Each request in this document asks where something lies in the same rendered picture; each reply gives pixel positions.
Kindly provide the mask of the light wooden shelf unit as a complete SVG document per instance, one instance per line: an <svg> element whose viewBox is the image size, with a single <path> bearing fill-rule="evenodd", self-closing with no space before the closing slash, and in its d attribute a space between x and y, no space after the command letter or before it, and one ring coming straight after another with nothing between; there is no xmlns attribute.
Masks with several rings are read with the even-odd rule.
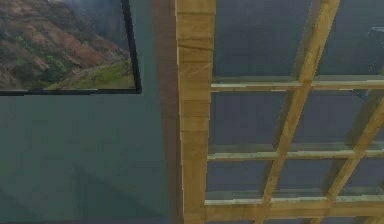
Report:
<svg viewBox="0 0 384 224"><path fill-rule="evenodd" d="M384 0L153 0L183 224L384 224Z"/></svg>

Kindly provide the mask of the black framed landscape picture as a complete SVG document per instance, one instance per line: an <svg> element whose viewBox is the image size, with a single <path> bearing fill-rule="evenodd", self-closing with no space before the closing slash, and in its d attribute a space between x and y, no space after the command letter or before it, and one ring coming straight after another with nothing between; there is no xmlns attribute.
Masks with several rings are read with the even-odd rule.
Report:
<svg viewBox="0 0 384 224"><path fill-rule="evenodd" d="M0 96L141 91L129 0L0 0Z"/></svg>

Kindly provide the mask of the dark grey object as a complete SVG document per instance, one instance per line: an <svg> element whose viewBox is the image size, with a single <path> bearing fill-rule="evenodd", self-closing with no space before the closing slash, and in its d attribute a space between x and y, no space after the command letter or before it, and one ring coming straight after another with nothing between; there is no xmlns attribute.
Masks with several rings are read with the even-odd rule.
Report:
<svg viewBox="0 0 384 224"><path fill-rule="evenodd" d="M370 37L370 70L377 74L382 74L384 73L384 27L372 27Z"/></svg>

